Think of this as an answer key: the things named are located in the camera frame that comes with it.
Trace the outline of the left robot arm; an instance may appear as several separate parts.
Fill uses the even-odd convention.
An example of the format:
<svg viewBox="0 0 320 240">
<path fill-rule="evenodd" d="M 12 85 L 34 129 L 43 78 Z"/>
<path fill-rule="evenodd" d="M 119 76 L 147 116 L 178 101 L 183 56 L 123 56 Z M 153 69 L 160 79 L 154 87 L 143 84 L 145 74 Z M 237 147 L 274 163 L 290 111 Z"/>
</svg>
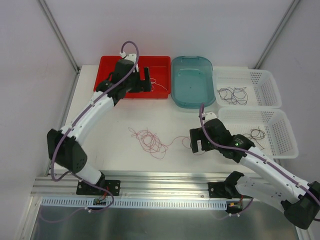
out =
<svg viewBox="0 0 320 240">
<path fill-rule="evenodd" d="M 150 77 L 140 78 L 138 56 L 129 54 L 117 61 L 115 69 L 95 89 L 91 99 L 69 124 L 47 133 L 51 165 L 58 164 L 78 177 L 87 195 L 108 195 L 105 175 L 88 162 L 82 145 L 100 118 L 127 93 L 150 92 Z"/>
</svg>

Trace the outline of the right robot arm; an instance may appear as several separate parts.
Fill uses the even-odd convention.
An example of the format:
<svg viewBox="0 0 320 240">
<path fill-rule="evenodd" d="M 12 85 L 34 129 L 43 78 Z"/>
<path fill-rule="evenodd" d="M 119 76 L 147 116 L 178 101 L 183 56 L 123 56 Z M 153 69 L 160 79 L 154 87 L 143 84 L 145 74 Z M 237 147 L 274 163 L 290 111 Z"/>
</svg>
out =
<svg viewBox="0 0 320 240">
<path fill-rule="evenodd" d="M 200 119 L 201 126 L 189 131 L 193 153 L 217 150 L 258 174 L 267 185 L 254 182 L 245 174 L 233 171 L 224 181 L 226 198 L 244 195 L 257 199 L 282 212 L 296 227 L 306 230 L 317 221 L 320 212 L 320 183 L 308 182 L 268 158 L 250 139 L 231 134 L 224 124 L 213 118 Z"/>
</svg>

